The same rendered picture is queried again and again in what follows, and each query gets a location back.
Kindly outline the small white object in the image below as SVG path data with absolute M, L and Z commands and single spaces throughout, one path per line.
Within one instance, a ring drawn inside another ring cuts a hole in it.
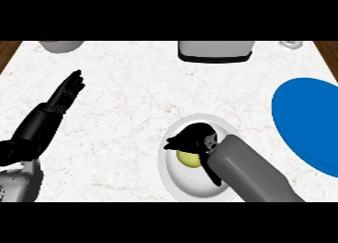
M 289 49 L 299 49 L 302 47 L 301 41 L 280 41 L 279 44 Z

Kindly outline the yellow lemon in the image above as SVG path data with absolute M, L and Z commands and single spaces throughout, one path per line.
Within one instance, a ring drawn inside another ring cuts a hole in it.
M 180 163 L 189 168 L 198 168 L 202 166 L 198 154 L 192 154 L 184 151 L 177 151 L 177 158 Z

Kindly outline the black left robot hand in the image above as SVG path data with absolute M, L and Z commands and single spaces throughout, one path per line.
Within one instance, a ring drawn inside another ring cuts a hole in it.
M 75 70 L 47 102 L 40 103 L 29 112 L 12 138 L 0 141 L 0 166 L 31 161 L 43 154 L 84 86 L 81 71 Z

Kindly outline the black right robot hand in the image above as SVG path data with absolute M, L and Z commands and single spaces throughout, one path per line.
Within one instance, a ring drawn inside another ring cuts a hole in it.
M 208 166 L 211 152 L 217 146 L 217 132 L 209 124 L 196 122 L 167 139 L 165 150 L 184 151 L 199 155 L 202 168 L 215 186 L 221 186 L 221 178 Z

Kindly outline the white plate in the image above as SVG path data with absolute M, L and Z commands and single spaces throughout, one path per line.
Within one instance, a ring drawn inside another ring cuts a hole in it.
M 186 127 L 206 123 L 217 132 L 217 141 L 227 135 L 239 136 L 237 129 L 220 117 L 209 114 L 193 114 L 181 118 L 170 127 L 158 150 L 158 169 L 165 188 L 177 201 L 232 201 L 237 196 L 226 182 L 215 186 L 202 166 L 190 168 L 178 161 L 177 151 L 165 150 L 167 139 L 177 136 Z

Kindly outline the blue plate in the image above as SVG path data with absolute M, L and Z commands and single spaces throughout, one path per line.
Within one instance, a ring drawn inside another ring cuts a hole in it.
M 313 78 L 289 80 L 274 91 L 271 116 L 295 154 L 338 178 L 338 86 Z

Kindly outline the grey bowl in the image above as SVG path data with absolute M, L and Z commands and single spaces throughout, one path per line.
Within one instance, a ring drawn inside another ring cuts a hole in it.
M 60 54 L 77 50 L 82 41 L 40 41 L 40 44 L 50 53 Z

